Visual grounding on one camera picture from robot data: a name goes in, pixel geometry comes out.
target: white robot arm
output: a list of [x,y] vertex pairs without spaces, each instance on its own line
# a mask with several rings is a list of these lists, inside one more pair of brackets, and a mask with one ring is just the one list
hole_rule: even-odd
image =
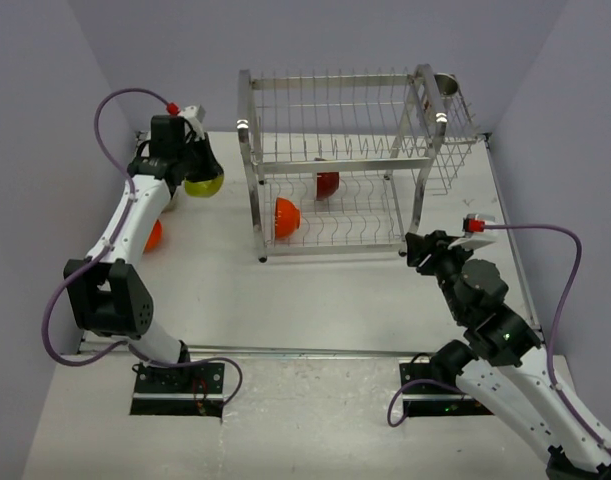
[[485,405],[547,464],[550,479],[611,479],[611,431],[557,378],[540,339],[503,303],[508,287],[496,266],[469,260],[496,240],[496,231],[485,229],[494,225],[491,217],[469,215],[463,237],[406,235],[408,266],[437,278],[469,343],[454,340],[439,350],[432,380]]
[[223,170],[201,125],[203,116],[202,107],[192,106],[178,115],[152,117],[150,135],[128,167],[132,184],[125,182],[105,232],[85,259],[65,267],[68,277],[102,255],[67,287],[79,328],[126,340],[144,357],[167,364],[186,361],[187,349],[156,321],[136,267],[154,223],[182,182],[197,196],[213,195],[222,185]]

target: white table surface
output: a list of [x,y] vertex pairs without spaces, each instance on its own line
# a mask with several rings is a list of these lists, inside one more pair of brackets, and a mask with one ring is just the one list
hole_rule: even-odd
[[[234,133],[212,133],[225,169],[222,190],[210,199],[180,191],[164,213],[164,241],[146,254],[139,274],[155,302],[155,316],[190,346],[234,346],[412,352],[434,351],[461,330],[433,278],[386,255],[273,257],[254,253],[247,185]],[[404,226],[411,218],[413,182],[398,172]],[[421,231],[461,234],[470,212],[503,221],[482,142],[474,146],[448,195],[428,194]],[[478,253],[498,266],[510,286],[507,303],[529,319],[508,236]],[[88,335],[82,351],[98,347]]]
[[[207,200],[181,193],[178,208],[162,217],[161,248],[139,265],[156,317],[172,335],[195,346],[385,352],[433,351],[461,337],[435,281],[395,253],[258,263],[236,138],[211,138],[226,170],[222,191]],[[397,177],[406,222],[411,187]],[[421,233],[458,234],[469,212],[502,221],[482,144],[449,195],[426,199]],[[527,318],[508,237],[481,254],[510,285],[507,303]],[[83,350],[103,341],[90,336]],[[394,357],[241,358],[245,383],[223,423],[129,416],[133,363],[118,353],[83,369],[56,368],[26,480],[545,478],[531,450],[494,417],[388,427],[387,405],[399,387]],[[231,391],[230,367],[225,380]]]
[[[387,426],[398,361],[242,359],[245,383],[214,418],[129,416],[127,355],[57,367],[25,480],[539,480],[545,467],[495,417]],[[564,359],[556,366],[569,379]],[[225,372],[225,393],[235,374]],[[401,403],[395,413],[401,413]]]

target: white wall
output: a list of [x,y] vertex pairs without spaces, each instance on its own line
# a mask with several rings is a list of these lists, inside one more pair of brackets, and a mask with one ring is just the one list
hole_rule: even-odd
[[[40,322],[70,257],[102,232],[120,178],[94,141],[109,93],[65,1],[0,1],[0,479],[20,478],[54,363]],[[116,106],[109,148],[127,160],[133,133]],[[59,350],[78,337],[64,298],[53,319]]]
[[[558,351],[583,399],[611,426],[611,0],[570,1],[492,136],[514,223],[550,222],[583,239]],[[553,233],[518,233],[549,327],[573,261]]]
[[[201,102],[232,130],[238,70],[456,73],[483,131],[509,105],[565,0],[70,0],[113,88]],[[146,107],[121,103],[134,128]]]

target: orange bowl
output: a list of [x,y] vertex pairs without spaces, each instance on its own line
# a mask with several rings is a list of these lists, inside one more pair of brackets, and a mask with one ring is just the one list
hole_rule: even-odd
[[160,220],[156,220],[154,227],[152,228],[152,233],[149,234],[149,238],[147,239],[147,243],[145,244],[145,252],[151,252],[154,250],[159,243],[161,243],[161,238],[163,237],[163,225]]
[[278,238],[289,237],[301,226],[301,212],[296,206],[283,197],[276,199],[274,210],[274,236]]

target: dish rack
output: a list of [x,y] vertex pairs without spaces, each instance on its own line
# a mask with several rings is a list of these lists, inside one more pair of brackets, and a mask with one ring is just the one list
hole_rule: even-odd
[[[425,193],[446,194],[476,143],[453,75],[429,65],[412,73],[252,79],[238,84],[238,139],[258,259],[270,255],[398,252],[405,232],[394,171],[412,171],[412,220]],[[338,190],[316,200],[316,175],[339,172]],[[279,197],[301,212],[287,238],[274,234]]]

